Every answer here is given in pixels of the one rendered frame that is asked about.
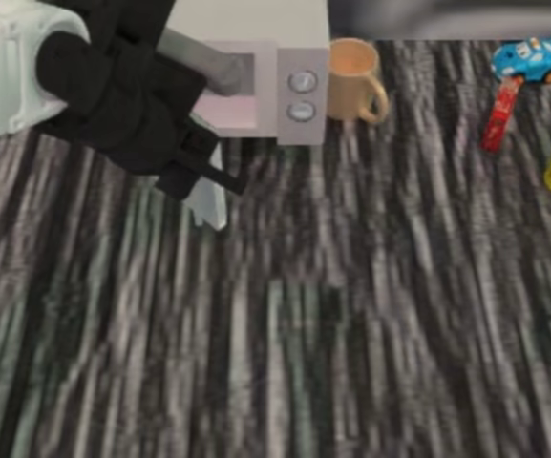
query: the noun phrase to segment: toy car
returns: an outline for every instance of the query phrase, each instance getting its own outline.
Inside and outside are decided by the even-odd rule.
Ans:
[[[502,45],[492,59],[492,71],[500,80],[551,84],[551,38]]]

